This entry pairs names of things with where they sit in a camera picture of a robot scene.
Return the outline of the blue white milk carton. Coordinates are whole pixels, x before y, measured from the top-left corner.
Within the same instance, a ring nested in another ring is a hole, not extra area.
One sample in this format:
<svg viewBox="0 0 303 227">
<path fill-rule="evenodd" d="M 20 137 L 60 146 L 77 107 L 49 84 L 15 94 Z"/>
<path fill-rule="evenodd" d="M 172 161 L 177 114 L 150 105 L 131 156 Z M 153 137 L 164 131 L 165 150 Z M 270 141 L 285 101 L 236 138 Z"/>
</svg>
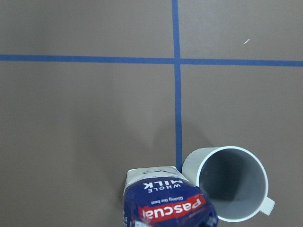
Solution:
<svg viewBox="0 0 303 227">
<path fill-rule="evenodd" d="M 125 227 L 215 227 L 218 217 L 200 188 L 174 166 L 128 170 Z"/>
</svg>

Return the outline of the white mug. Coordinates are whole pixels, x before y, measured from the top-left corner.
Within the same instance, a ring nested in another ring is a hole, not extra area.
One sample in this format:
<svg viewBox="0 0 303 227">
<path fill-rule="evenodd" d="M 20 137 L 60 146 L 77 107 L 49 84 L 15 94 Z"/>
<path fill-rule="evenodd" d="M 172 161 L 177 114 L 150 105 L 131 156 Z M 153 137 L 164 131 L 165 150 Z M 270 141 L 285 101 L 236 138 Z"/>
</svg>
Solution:
<svg viewBox="0 0 303 227">
<path fill-rule="evenodd" d="M 199 148 L 184 160 L 182 174 L 201 189 L 222 221 L 242 222 L 259 212 L 269 216 L 275 206 L 262 163 L 244 148 Z"/>
</svg>

